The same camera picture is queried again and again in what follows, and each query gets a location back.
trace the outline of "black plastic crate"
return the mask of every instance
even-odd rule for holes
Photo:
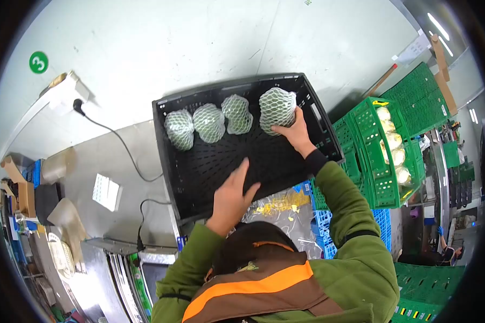
[[[272,87],[296,92],[296,102],[304,111],[311,142],[329,160],[344,162],[343,152],[327,113],[303,73],[261,75],[166,96],[153,101],[153,114],[165,183],[170,188],[169,196],[179,219],[183,221],[211,216],[215,190],[245,157],[250,160],[250,168],[244,191],[255,182],[262,184],[254,199],[285,190],[309,178],[303,158],[287,139],[284,136],[269,136],[259,126],[259,98]],[[192,149],[181,152],[174,148],[163,126],[167,113],[186,108],[193,114],[206,103],[214,103],[220,108],[223,100],[232,94],[245,97],[250,103],[253,125],[248,133],[233,135],[225,132],[220,141],[207,144],[195,132]]]

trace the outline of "number 3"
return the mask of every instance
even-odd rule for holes
[[[45,68],[45,62],[44,61],[40,61],[40,58],[38,56],[35,56],[32,59],[32,64],[39,66],[38,67],[38,71],[42,71]]]

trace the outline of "green fleece jacket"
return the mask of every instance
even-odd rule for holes
[[[335,162],[326,163],[316,176],[332,211],[330,237],[339,245],[345,235],[372,230],[381,235],[367,201]],[[224,238],[204,225],[196,225],[178,260],[156,283],[157,296],[180,293],[193,297],[203,285]],[[380,238],[358,236],[347,241],[334,259],[310,261],[325,294],[344,310],[315,317],[308,311],[286,311],[252,317],[259,323],[275,322],[388,322],[399,301],[392,256]],[[181,322],[189,302],[163,298],[153,306],[152,322]]]

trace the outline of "brown paper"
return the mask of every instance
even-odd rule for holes
[[[451,116],[453,116],[458,113],[458,108],[456,107],[453,94],[451,94],[451,90],[449,89],[449,86],[447,86],[447,82],[450,80],[449,70],[447,69],[447,63],[445,62],[444,49],[442,48],[442,44],[440,43],[437,34],[431,36],[431,45],[435,51],[436,63],[438,64],[439,68],[439,72],[435,74],[434,78],[440,87],[440,92],[442,92],[445,103],[447,104],[447,108],[449,109],[449,113]]]
[[[26,217],[36,217],[34,208],[34,184],[27,182],[19,172],[11,156],[2,160],[0,166],[7,171],[9,178],[18,184],[19,211]]]

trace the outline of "green fruit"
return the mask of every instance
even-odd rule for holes
[[[253,116],[248,111],[249,102],[245,98],[234,94],[221,103],[221,111],[228,119],[226,131],[230,134],[243,134],[251,129]]]
[[[270,136],[278,133],[272,131],[272,126],[290,127],[295,123],[296,94],[279,87],[272,87],[259,99],[262,130]]]
[[[189,150],[194,145],[194,123],[187,110],[167,114],[163,123],[167,136],[178,150]]]
[[[213,144],[224,135],[224,114],[215,104],[207,103],[199,107],[192,117],[194,128],[207,144]]]

